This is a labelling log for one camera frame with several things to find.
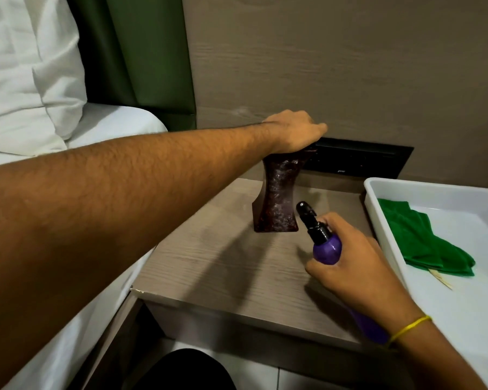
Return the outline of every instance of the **white bed sheet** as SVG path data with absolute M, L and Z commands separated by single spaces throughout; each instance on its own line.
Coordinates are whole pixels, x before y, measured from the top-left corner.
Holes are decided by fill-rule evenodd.
M 148 111 L 129 106 L 87 103 L 67 146 L 72 149 L 107 139 L 166 130 L 164 124 Z M 28 157 L 0 153 L 0 164 L 25 158 Z M 3 389 L 65 389 L 128 295 L 132 282 L 152 251 L 86 305 Z

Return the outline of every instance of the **green microfiber cloth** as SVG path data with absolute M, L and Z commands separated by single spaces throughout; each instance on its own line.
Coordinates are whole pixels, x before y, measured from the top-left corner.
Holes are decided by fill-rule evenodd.
M 410 209 L 406 201 L 378 201 L 407 264 L 445 274 L 474 275 L 473 257 L 435 236 L 427 214 Z

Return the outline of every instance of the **hand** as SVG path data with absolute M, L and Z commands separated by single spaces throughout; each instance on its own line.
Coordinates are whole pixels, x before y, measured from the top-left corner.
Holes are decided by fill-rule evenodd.
M 336 294 L 345 304 L 366 314 L 389 334 L 424 314 L 412 300 L 387 263 L 374 238 L 347 223 L 336 213 L 318 218 L 342 241 L 340 261 L 325 265 L 312 259 L 306 271 Z
M 266 120 L 278 145 L 273 153 L 291 153 L 317 141 L 326 131 L 325 123 L 315 124 L 306 111 L 282 111 Z

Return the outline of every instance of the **purple spray bottle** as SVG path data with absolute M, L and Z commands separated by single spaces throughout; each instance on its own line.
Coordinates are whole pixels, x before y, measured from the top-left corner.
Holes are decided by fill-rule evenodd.
M 307 233 L 314 242 L 313 257 L 322 264 L 336 264 L 340 259 L 342 249 L 342 244 L 338 236 L 331 233 L 324 223 L 316 220 L 316 213 L 305 201 L 297 204 L 297 212 L 300 220 L 307 227 Z M 353 309 L 348 308 L 348 310 L 367 338 L 377 344 L 385 344 L 388 342 L 389 335 L 375 321 Z

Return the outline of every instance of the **black panel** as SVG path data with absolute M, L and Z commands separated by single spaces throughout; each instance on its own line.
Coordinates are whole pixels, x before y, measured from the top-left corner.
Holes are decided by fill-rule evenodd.
M 414 150 L 334 138 L 320 138 L 315 145 L 318 151 L 304 169 L 365 178 L 397 178 Z

